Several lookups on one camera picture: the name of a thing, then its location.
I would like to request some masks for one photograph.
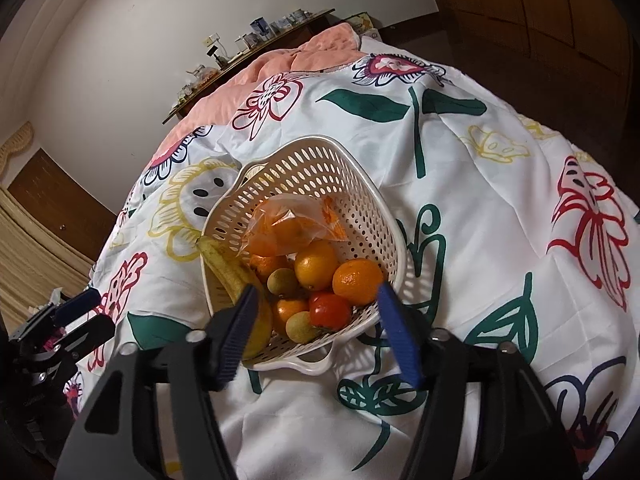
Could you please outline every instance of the transparent plastic bag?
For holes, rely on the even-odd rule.
[[[297,253],[314,239],[345,241],[330,197],[282,193],[260,203],[242,236],[241,250],[258,256]]]

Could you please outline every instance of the green fruit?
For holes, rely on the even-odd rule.
[[[267,280],[267,288],[271,294],[281,298],[292,298],[300,284],[293,269],[274,270]]]
[[[309,312],[306,310],[291,316],[285,329],[289,339],[298,344],[309,343],[321,333],[320,330],[311,326]]]

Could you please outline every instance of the bed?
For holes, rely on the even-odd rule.
[[[346,25],[267,56],[198,102],[132,188],[91,281],[102,302],[89,316],[110,315],[116,337],[65,386],[74,409],[114,348],[154,348],[206,323],[194,242],[238,168],[323,134],[364,167],[404,233],[402,300],[467,343],[513,341],[588,478],[640,404],[638,206],[588,153],[454,67]],[[377,326],[323,375],[241,367],[212,400],[241,479],[386,480],[426,396],[402,382]],[[470,385],[457,478],[478,401]],[[167,473],[181,478],[169,416],[160,424]]]

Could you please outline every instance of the metal bolt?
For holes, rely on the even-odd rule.
[[[191,330],[191,332],[189,332],[185,339],[189,342],[189,343],[197,343],[198,341],[202,341],[204,338],[206,338],[207,333],[204,330]]]
[[[443,328],[434,328],[431,331],[431,339],[434,341],[448,341],[451,338],[451,334]]]
[[[138,351],[138,345],[132,342],[124,343],[120,350],[118,350],[122,355],[131,355]]]
[[[498,345],[498,350],[503,354],[515,354],[518,351],[518,347],[511,341],[503,341]]]

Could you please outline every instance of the perforated basket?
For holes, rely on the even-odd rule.
[[[347,242],[332,242],[338,259],[344,262],[360,257],[376,261],[398,292],[406,270],[406,248],[400,229],[365,171],[342,145],[328,137],[303,137],[263,160],[246,164],[232,189],[210,212],[202,233],[238,251],[254,208],[283,192],[317,198],[331,196],[349,237]],[[249,254],[245,252],[242,257],[248,259]],[[207,303],[213,314],[230,306],[231,299],[202,258],[201,264]],[[244,365],[255,370],[293,368],[319,375],[331,367],[341,345],[377,321],[378,306],[374,302],[354,310],[351,322],[340,332],[323,335],[305,345],[296,345],[274,334],[267,348]],[[329,343],[331,349],[320,361],[299,358]]]

